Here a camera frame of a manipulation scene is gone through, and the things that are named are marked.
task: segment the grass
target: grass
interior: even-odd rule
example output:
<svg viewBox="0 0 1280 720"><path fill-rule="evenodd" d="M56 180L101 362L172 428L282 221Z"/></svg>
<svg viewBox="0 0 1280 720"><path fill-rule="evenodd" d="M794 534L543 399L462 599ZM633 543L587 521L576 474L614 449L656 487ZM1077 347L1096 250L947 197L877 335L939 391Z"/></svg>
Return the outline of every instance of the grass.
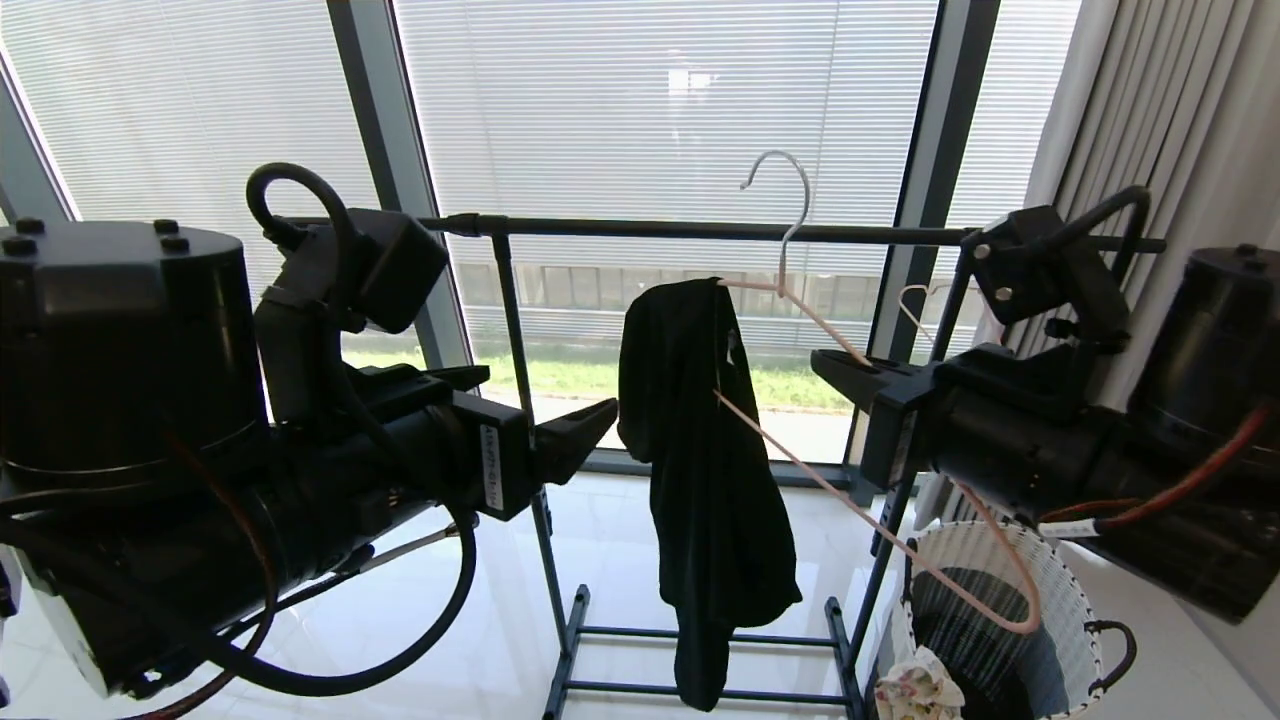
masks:
<svg viewBox="0 0 1280 720"><path fill-rule="evenodd" d="M600 352L536 346L530 348L530 354L529 380L535 395L594 398L612 397L618 392L616 356L607 361ZM422 366L421 354L408 351L348 350L346 356L347 363L357 368L397 363ZM489 365L490 379L485 388L516 392L516 366L509 354L489 354L477 348L477 356L480 364ZM751 384L756 404L771 410L847 414L854 407L822 378L794 360L762 363L753 368Z"/></svg>

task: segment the laundry basket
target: laundry basket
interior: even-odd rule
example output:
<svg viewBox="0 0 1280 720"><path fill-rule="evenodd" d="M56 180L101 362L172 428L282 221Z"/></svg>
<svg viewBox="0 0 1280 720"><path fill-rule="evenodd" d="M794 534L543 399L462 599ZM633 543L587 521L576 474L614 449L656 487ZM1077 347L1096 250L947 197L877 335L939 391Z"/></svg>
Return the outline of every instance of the laundry basket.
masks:
<svg viewBox="0 0 1280 720"><path fill-rule="evenodd" d="M1015 524L1004 524L1002 530L1039 587L1039 629L1028 635L1005 630L909 564L876 676L913 657L920 644L937 655L964 691L965 720L1079 717L1129 670L1137 642L1121 623L1094 619L1075 575L1041 537ZM988 525L945 523L910 543L996 612L1027 618L1018 570ZM1124 659L1106 676L1097 642L1105 629L1120 630L1126 643Z"/></svg>

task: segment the glossy floor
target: glossy floor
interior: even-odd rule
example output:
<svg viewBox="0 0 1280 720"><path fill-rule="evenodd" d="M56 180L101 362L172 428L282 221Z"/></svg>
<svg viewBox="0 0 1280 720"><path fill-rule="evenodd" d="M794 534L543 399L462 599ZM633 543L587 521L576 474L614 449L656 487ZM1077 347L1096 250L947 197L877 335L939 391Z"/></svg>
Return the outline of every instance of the glossy floor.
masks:
<svg viewBox="0 0 1280 720"><path fill-rule="evenodd" d="M823 603L836 596L852 614L869 571L870 532L847 509L817 491L785 491L800 557L805 601L765 632L826 637ZM657 592L658 553L648 509L648 483L582 475L552 488L561 588L591 588L593 624L675 628ZM443 523L428 512L398 529L389 547ZM480 566L471 598L454 626L426 657L374 689L330 700L276 694L242 682L192 717L292 720L301 717L539 717L556 666L557 642L536 536L529 514L477 532ZM1257 697L1171 598L1115 568L1068 553L1100 615L1139 633L1138 665L1097 717L1270 717ZM456 543L438 543L289 610L276 620L262 656L291 669L335 674L394 655L436 616L453 587ZM140 705L101 700L84 685L35 605L5 628L0 675L15 696L4 717L120 717L182 694L172 691ZM1117 648L1105 642L1108 657ZM664 641L584 642L579 679L671 683L672 651ZM202 669L191 687L214 671ZM728 685L801 693L837 692L833 662L820 650L735 646ZM700 717L673 698L575 692L566 720ZM842 717L835 710L723 701L717 717Z"/></svg>

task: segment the rack base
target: rack base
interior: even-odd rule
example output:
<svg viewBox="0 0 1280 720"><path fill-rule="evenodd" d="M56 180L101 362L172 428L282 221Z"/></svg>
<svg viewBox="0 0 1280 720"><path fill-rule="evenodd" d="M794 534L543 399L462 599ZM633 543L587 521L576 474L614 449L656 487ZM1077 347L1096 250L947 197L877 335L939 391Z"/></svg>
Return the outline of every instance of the rack base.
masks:
<svg viewBox="0 0 1280 720"><path fill-rule="evenodd" d="M605 635L623 638L662 638L675 639L675 630L654 630L648 628L611 628L603 625L586 624L586 607L591 602L591 591L586 585L579 585L573 594L573 609L570 612L568 623L564 628L564 651L561 652L559 664L556 666L556 675L552 678L550 694L547 697L547 710L543 720L561 720L564 711L564 702L570 691L594 691L608 693L657 694L676 696L678 691L669 685L641 685L634 683L602 683L595 680L575 680L573 661L577 659L579 643L582 635ZM804 693L771 693L755 691L726 689L721 693L723 700L751 700L765 702L788 702L801 705L833 705L845 708L847 720L863 720L863 698L858 691L858 682L845 673L842 667L852 667L855 659L850 651L849 634L845 632L844 611L840 602L827 598L827 626L831 630L828 638L796 638L782 635L755 635L735 634L733 642L754 644L782 644L797 647L829 647L836 660L837 675L840 676L844 694L804 694Z"/></svg>

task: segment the green lawn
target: green lawn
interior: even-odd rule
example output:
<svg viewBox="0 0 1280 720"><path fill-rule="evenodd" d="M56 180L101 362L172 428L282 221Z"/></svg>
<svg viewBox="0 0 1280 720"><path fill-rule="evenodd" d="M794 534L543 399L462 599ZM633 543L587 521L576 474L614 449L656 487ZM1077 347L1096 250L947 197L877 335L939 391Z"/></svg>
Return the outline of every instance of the green lawn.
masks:
<svg viewBox="0 0 1280 720"><path fill-rule="evenodd" d="M422 366L422 356L410 352L347 351L347 363L355 366L394 365L408 363ZM485 388L516 392L516 369L511 355L481 356L489 365L490 379ZM618 392L617 361L582 359L539 359L529 361L529 380L534 393L559 397L609 397ZM852 404L831 389L806 368L759 366L751 369L755 401L760 407L796 409L812 413L850 413Z"/></svg>

